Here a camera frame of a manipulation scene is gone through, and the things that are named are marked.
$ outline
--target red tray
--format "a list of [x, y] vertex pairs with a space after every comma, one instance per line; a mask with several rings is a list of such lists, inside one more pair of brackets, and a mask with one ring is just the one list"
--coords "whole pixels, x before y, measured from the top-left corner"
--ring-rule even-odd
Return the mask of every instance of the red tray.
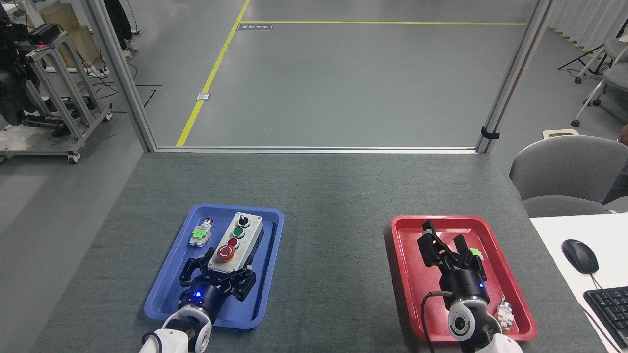
[[[536, 323], [530, 308], [521, 294], [519, 285], [512, 274], [502, 249], [499, 247], [493, 230], [482, 218], [472, 215], [400, 215], [391, 221], [399, 272], [408, 304], [408, 315], [416, 335], [425, 340], [421, 324], [421, 301], [430, 291], [438, 291], [440, 270], [437, 266], [426, 267], [416, 240], [423, 233], [423, 222], [432, 220], [438, 237], [456, 249], [453, 238], [458, 234], [465, 237], [469, 248], [482, 251], [482, 265], [486, 272], [486, 289], [489, 292], [489, 313], [494, 313], [502, 298], [512, 305], [515, 324], [508, 337], [516, 341], [532, 340], [537, 333]], [[425, 305], [425, 320], [433, 342], [456, 341], [447, 327], [448, 311], [443, 299], [430, 298]]]

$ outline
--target red button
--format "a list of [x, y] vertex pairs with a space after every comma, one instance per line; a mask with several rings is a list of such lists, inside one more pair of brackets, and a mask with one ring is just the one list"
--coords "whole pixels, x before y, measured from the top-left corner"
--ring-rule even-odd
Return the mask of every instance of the red button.
[[231, 245], [234, 249], [237, 249], [240, 246], [240, 241], [237, 240], [237, 238], [229, 238], [227, 245]]
[[218, 258], [225, 263], [233, 260], [235, 253], [236, 249], [229, 244], [223, 245], [218, 248]]

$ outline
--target metal cart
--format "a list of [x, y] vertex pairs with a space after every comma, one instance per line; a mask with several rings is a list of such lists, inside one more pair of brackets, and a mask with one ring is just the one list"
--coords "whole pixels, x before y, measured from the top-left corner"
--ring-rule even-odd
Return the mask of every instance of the metal cart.
[[[70, 164], [75, 164], [80, 159], [79, 149], [100, 122], [111, 119], [111, 105], [102, 105], [85, 70], [81, 69], [78, 69], [77, 73], [86, 93], [84, 95], [79, 91], [63, 61], [60, 52], [62, 48], [74, 63], [74, 67], [85, 67], [74, 50], [68, 33], [63, 32], [49, 45], [42, 45], [26, 56], [41, 85], [48, 91], [51, 101], [46, 103], [30, 80], [26, 81], [26, 86], [29, 98], [37, 105], [38, 114], [50, 119], [50, 125], [55, 125], [53, 121], [58, 123], [62, 119], [69, 133], [55, 137], [50, 129], [9, 125], [0, 131], [0, 162], [12, 155], [65, 155]], [[57, 74], [69, 93], [68, 97], [60, 97], [57, 94], [58, 91], [44, 71], [46, 62], [57, 69]]]

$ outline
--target cardboard box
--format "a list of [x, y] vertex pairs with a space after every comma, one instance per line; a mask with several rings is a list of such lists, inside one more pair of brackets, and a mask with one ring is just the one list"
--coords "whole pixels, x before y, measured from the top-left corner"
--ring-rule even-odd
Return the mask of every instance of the cardboard box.
[[[37, 6], [37, 8], [44, 23], [57, 23], [68, 33], [80, 29], [79, 21], [77, 20], [71, 4], [44, 3], [43, 6]], [[28, 25], [33, 26], [30, 19], [28, 19]]]
[[[87, 62], [87, 65], [92, 65], [100, 58], [100, 52], [94, 43], [92, 34], [87, 26], [80, 26], [78, 30], [68, 33], [70, 41], [74, 46], [74, 49], [81, 54], [83, 59]], [[75, 67], [70, 55], [66, 52], [65, 48], [60, 49], [61, 56], [67, 67]]]

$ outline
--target gray table surface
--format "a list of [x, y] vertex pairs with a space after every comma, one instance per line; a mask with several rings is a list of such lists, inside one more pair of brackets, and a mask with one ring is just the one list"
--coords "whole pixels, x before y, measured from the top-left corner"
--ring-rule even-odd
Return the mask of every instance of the gray table surface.
[[426, 352], [391, 241], [389, 223], [403, 214], [489, 222], [538, 326], [524, 352], [604, 351], [489, 155], [158, 153], [140, 159], [33, 352], [137, 352], [162, 324], [144, 315], [146, 296], [188, 211], [203, 203], [286, 216], [264, 320], [215, 328], [211, 351]]

